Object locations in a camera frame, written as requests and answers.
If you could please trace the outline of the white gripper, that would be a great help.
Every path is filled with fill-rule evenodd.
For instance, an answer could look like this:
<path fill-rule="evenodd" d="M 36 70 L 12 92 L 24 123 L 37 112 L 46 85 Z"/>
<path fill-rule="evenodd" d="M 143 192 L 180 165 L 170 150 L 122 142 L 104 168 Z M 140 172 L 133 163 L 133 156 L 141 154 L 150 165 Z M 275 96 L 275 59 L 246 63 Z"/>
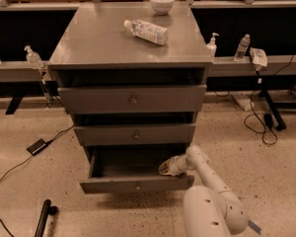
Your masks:
<path fill-rule="evenodd" d="M 159 166 L 159 174 L 163 176 L 178 176 L 191 168 L 185 155 L 171 157 Z"/>

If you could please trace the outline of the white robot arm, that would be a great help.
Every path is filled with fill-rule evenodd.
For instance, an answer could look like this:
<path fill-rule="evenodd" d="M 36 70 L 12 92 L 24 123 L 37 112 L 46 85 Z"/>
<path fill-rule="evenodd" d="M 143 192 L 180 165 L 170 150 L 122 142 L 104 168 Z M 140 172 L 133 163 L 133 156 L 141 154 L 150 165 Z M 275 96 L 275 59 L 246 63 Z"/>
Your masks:
<path fill-rule="evenodd" d="M 231 237 L 244 232 L 249 223 L 244 204 L 211 168 L 199 146 L 191 145 L 185 154 L 169 158 L 158 169 L 165 176 L 187 170 L 196 171 L 202 186 L 190 187 L 184 196 L 186 237 Z"/>

